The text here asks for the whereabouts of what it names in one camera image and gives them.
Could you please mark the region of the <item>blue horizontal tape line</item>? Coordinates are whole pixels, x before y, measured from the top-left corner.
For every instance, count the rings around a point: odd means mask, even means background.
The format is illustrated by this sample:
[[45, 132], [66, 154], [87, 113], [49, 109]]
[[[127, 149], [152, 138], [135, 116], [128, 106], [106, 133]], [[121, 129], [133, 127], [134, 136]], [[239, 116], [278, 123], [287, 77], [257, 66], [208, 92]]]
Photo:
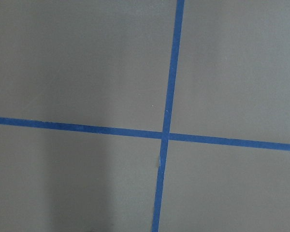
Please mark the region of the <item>blue horizontal tape line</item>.
[[[0, 117], [0, 125], [162, 139], [162, 132]], [[170, 133], [169, 140], [290, 151], [290, 144]]]

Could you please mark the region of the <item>blue vertical tape line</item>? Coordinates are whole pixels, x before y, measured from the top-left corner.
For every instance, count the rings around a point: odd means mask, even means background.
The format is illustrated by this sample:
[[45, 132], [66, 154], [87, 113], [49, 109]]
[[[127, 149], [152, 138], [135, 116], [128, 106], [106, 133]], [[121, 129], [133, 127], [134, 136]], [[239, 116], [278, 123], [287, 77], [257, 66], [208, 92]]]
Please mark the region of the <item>blue vertical tape line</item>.
[[168, 84], [167, 84], [167, 91], [166, 91], [163, 126], [162, 126], [162, 132], [161, 132], [161, 140], [160, 140], [159, 167], [158, 167], [158, 172], [157, 172], [156, 192], [155, 192], [154, 210], [153, 210], [152, 227], [151, 227], [151, 230], [153, 232], [159, 231], [159, 224], [160, 224], [160, 212], [161, 212], [161, 205], [162, 205], [164, 177], [165, 177], [165, 169], [166, 169], [166, 161], [167, 161], [167, 153], [168, 153], [168, 143], [169, 143], [169, 137], [170, 137], [171, 120], [172, 120], [174, 90], [175, 90], [178, 56], [179, 56], [180, 41], [181, 41], [184, 5], [185, 5], [185, 2], [183, 0], [178, 0], [176, 2], [176, 12], [175, 12], [175, 18], [174, 18], [174, 32], [173, 32], [171, 58], [170, 58], [170, 66], [169, 66], [169, 76], [168, 76]]

